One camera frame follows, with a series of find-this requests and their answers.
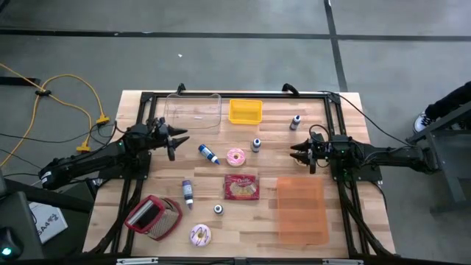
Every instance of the donut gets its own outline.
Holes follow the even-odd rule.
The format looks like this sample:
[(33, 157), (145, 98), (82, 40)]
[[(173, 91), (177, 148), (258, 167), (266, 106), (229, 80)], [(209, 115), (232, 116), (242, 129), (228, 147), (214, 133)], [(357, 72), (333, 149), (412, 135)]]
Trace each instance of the donut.
[(197, 247), (205, 247), (211, 241), (211, 230), (207, 225), (196, 225), (191, 229), (190, 241)]
[(241, 166), (245, 162), (245, 154), (239, 148), (231, 148), (227, 152), (227, 162), (231, 166)]

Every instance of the translucent orange bin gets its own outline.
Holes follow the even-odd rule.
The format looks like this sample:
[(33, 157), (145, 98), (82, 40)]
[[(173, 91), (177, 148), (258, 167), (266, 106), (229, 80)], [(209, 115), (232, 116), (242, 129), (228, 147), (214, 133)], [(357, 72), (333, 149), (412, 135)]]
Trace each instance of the translucent orange bin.
[(278, 235), (282, 244), (329, 242), (321, 178), (279, 177), (277, 202)]
[(234, 124), (259, 124), (262, 122), (262, 101), (231, 99), (229, 120)]

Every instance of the cheese grater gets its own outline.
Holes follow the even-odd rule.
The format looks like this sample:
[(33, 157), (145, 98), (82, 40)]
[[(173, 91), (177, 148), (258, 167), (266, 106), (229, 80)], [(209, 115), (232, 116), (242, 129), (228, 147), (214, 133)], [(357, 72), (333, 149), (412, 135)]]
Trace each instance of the cheese grater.
[(137, 233), (159, 241), (167, 237), (182, 219), (178, 202), (149, 195), (131, 211), (124, 224)]

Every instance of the red cracker box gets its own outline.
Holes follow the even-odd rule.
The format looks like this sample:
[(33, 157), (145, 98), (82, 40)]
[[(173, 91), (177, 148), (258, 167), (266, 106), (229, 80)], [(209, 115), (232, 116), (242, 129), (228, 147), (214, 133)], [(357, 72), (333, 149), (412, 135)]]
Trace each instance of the red cracker box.
[(225, 175), (224, 198), (234, 200), (260, 199), (258, 177), (248, 174)]

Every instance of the shoe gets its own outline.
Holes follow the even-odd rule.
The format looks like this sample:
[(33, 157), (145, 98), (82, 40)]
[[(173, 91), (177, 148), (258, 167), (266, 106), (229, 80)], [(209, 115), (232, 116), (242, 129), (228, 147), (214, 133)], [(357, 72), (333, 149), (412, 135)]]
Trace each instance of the shoe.
[(424, 130), (428, 125), (432, 124), (435, 120), (430, 119), (425, 115), (425, 111), (422, 112), (414, 122), (414, 133), (418, 133)]

